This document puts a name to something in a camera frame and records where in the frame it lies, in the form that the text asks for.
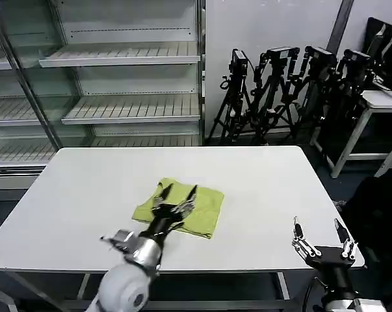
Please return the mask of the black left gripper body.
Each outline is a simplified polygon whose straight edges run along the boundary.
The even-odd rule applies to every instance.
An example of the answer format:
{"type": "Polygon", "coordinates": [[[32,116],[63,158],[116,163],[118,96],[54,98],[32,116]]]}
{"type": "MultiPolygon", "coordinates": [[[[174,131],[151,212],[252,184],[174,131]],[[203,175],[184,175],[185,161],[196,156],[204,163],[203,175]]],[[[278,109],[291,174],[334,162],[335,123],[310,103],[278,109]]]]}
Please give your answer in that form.
{"type": "Polygon", "coordinates": [[[180,212],[175,212],[175,205],[162,203],[152,210],[153,220],[147,230],[141,231],[139,237],[152,239],[156,243],[163,243],[166,236],[183,224],[180,212]]]}

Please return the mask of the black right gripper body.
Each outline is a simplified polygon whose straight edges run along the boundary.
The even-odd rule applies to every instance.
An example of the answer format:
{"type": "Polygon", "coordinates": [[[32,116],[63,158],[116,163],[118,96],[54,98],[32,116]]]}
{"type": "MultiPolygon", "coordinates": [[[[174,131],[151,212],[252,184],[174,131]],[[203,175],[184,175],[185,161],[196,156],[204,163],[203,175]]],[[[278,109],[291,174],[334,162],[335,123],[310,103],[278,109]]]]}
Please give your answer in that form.
{"type": "Polygon", "coordinates": [[[342,257],[340,247],[318,246],[321,255],[307,256],[307,264],[320,273],[327,295],[355,295],[348,269],[354,260],[342,257]]]}

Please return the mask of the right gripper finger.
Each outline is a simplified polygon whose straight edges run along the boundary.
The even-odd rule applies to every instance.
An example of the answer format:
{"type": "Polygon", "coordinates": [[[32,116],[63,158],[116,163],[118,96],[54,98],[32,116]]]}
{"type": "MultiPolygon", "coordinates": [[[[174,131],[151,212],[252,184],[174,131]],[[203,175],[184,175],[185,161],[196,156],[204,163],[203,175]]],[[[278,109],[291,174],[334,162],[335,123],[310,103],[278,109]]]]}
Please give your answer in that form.
{"type": "Polygon", "coordinates": [[[321,251],[318,250],[314,245],[312,245],[304,236],[304,232],[302,231],[302,226],[298,221],[298,217],[294,216],[293,218],[293,240],[292,246],[295,251],[299,254],[301,258],[314,258],[321,257],[321,251]]]}
{"type": "Polygon", "coordinates": [[[340,221],[337,218],[334,219],[334,224],[339,240],[343,245],[341,257],[343,259],[355,259],[356,252],[358,249],[358,244],[350,236],[350,233],[348,232],[347,228],[344,225],[342,225],[342,223],[340,223],[340,221]]]}

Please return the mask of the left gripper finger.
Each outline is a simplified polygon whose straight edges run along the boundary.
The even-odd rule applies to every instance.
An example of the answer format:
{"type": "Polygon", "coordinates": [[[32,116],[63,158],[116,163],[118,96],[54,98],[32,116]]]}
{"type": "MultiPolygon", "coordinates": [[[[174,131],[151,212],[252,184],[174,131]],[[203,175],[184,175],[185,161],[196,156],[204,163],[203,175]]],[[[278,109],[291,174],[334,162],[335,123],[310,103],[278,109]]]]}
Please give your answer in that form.
{"type": "Polygon", "coordinates": [[[195,208],[197,189],[198,186],[194,185],[188,196],[181,203],[172,208],[172,212],[175,215],[179,215],[181,218],[186,218],[189,214],[191,214],[195,208]]]}
{"type": "Polygon", "coordinates": [[[167,199],[173,184],[169,184],[166,188],[163,188],[159,194],[154,195],[152,209],[158,209],[161,204],[164,203],[165,199],[167,199]]]}

